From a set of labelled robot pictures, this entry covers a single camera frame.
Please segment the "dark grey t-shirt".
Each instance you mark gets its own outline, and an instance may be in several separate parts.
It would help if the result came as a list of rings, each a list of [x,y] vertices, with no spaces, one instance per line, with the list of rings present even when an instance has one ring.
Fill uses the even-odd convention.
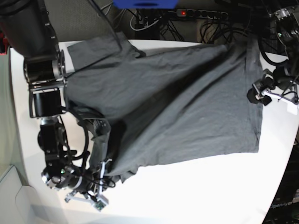
[[[68,47],[70,108],[93,134],[90,166],[125,181],[139,167],[257,153],[261,105],[248,100],[262,76],[257,40],[146,55],[119,33]]]

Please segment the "red clamp at table corner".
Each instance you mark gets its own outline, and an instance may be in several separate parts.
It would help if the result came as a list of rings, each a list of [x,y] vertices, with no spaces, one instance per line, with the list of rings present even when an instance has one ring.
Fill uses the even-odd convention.
[[[2,31],[0,31],[0,55],[6,55],[10,44]]]

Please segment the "black power strip red light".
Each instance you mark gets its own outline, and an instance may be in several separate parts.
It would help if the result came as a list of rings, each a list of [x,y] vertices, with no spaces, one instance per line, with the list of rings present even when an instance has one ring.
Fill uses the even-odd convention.
[[[177,9],[176,14],[178,17],[194,18],[194,19],[220,19],[227,20],[229,14],[219,11],[206,11],[195,9]]]

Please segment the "blue box at top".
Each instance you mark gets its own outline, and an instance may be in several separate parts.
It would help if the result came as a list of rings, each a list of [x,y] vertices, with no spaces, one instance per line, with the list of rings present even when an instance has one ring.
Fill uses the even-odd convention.
[[[178,0],[114,0],[119,9],[173,9]]]

